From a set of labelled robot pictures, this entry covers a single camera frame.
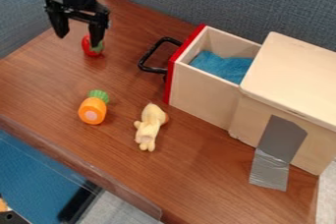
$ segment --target yellow plush toy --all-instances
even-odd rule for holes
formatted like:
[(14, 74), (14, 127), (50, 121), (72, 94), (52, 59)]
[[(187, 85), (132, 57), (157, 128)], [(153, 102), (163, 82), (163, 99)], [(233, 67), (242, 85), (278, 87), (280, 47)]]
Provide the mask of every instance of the yellow plush toy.
[(153, 151), (160, 126), (167, 123), (169, 117), (159, 106), (149, 103), (141, 113), (141, 121), (135, 121), (136, 142), (141, 150)]

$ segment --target wooden table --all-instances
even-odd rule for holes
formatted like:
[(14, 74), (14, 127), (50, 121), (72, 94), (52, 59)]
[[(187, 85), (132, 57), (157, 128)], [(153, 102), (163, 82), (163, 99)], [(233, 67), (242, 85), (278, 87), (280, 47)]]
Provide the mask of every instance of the wooden table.
[[(87, 27), (72, 22), (66, 38), (50, 29), (1, 60), (2, 128), (105, 188), (113, 176), (160, 206), (166, 223), (314, 223), (316, 177), (291, 167), (286, 193), (250, 185), (253, 148), (165, 105), (162, 78), (138, 69), (158, 38), (184, 40), (194, 26), (127, 0), (101, 1), (112, 10), (105, 57), (84, 56)], [(165, 66), (175, 49), (149, 64)], [(103, 124), (90, 126), (77, 110), (96, 88), (112, 102)], [(149, 101), (171, 118), (152, 153), (139, 150), (133, 126)]]

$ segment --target blue towel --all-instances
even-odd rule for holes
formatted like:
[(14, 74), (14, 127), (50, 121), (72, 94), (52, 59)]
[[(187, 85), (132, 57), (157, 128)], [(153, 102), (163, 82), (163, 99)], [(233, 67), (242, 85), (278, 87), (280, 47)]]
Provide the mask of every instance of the blue towel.
[(240, 84), (252, 61), (252, 58), (246, 57), (221, 58), (210, 51), (201, 51), (189, 65), (232, 83)]

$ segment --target wooden box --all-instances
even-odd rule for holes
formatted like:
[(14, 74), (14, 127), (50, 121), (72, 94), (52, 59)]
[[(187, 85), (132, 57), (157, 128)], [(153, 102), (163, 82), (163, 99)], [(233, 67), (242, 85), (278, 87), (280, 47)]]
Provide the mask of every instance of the wooden box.
[(229, 129), (241, 93), (239, 86), (189, 65), (202, 50), (220, 57), (254, 57), (259, 44), (209, 26), (199, 26), (172, 56), (164, 100), (215, 126)]
[[(241, 85), (189, 63), (202, 50), (252, 57)], [(292, 164), (319, 175), (336, 156), (336, 53), (271, 32), (262, 46), (199, 26), (172, 56), (164, 100), (251, 146), (271, 115), (296, 123), (308, 136)]]

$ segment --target duct tape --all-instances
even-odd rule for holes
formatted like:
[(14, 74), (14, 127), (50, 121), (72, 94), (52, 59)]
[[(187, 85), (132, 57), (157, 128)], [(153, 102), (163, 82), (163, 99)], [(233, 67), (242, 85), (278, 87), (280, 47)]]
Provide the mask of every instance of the duct tape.
[(254, 153), (250, 183), (286, 191), (290, 162), (306, 136), (295, 123), (272, 115)]

